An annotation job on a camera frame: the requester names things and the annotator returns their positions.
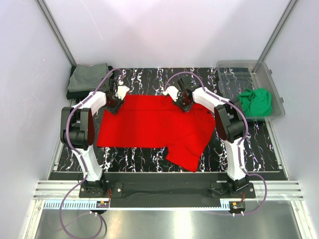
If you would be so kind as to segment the red t shirt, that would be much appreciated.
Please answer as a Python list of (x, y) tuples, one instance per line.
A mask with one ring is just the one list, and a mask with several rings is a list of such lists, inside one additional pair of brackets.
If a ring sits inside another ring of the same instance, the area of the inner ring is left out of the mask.
[(211, 111), (200, 104), (184, 113), (170, 97), (128, 95), (116, 115), (104, 111), (97, 146), (167, 147), (168, 161), (196, 172), (214, 130)]

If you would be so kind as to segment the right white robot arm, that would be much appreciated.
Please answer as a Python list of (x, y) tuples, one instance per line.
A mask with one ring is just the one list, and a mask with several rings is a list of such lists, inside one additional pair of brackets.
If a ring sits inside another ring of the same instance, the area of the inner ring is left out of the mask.
[(202, 84), (194, 84), (188, 79), (179, 79), (177, 86), (166, 86), (165, 91), (183, 112), (190, 111), (194, 104), (213, 112), (217, 134), (226, 148), (227, 181), (220, 190), (211, 191), (220, 196), (239, 197), (249, 184), (244, 163), (244, 138), (248, 124), (240, 102), (220, 97)]

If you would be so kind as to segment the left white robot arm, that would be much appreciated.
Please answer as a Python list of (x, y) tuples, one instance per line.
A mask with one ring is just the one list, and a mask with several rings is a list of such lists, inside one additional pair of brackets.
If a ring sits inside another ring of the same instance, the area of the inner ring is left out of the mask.
[(78, 104), (61, 110), (60, 140), (71, 149), (80, 164), (83, 179), (78, 185), (82, 193), (104, 197), (111, 192), (94, 152), (93, 116), (103, 107), (115, 115), (129, 90), (114, 79), (107, 79), (106, 90), (94, 90)]

